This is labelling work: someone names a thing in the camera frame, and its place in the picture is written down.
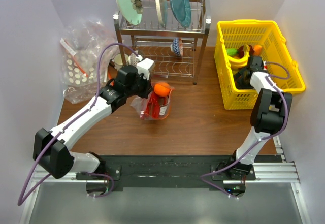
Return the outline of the toy orange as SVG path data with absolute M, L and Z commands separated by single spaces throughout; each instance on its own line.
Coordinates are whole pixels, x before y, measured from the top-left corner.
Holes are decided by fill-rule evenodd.
M 166 97 L 170 93 L 170 86 L 166 82 L 157 82 L 154 86 L 154 92 L 159 97 Z

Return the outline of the clear zip bag orange zipper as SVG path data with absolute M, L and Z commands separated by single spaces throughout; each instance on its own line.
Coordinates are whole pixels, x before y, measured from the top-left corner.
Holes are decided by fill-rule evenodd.
M 174 87 L 163 81 L 153 82 L 152 87 L 147 99 L 135 97 L 131 102 L 141 120 L 163 120 L 170 113 Z

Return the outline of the red toy lobster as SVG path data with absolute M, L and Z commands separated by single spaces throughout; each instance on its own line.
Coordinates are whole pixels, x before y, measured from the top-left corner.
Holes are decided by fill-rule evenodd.
M 140 111 L 142 120 L 163 120 L 169 113 L 169 96 L 159 97 L 152 92 L 148 99 L 144 100 Z

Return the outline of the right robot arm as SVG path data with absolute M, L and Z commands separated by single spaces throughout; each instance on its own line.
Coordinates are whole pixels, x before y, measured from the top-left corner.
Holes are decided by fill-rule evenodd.
M 256 156 L 265 143 L 284 131 L 289 119 L 293 95 L 281 90 L 271 79 L 260 56 L 251 56 L 247 65 L 234 76 L 239 88 L 253 88 L 258 93 L 250 117 L 251 130 L 226 165 L 226 174 L 237 180 L 250 173 Z

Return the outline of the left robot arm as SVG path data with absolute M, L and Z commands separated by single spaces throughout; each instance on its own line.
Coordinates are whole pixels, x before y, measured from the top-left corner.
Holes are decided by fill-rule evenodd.
M 107 172 L 105 161 L 93 152 L 76 153 L 71 149 L 95 124 L 125 105 L 129 97 L 147 98 L 153 90 L 153 67 L 154 61 L 147 58 L 136 66 L 123 66 L 71 118 L 49 131 L 40 129 L 35 135 L 34 160 L 55 179 L 69 172 L 87 172 L 93 179 L 101 179 Z

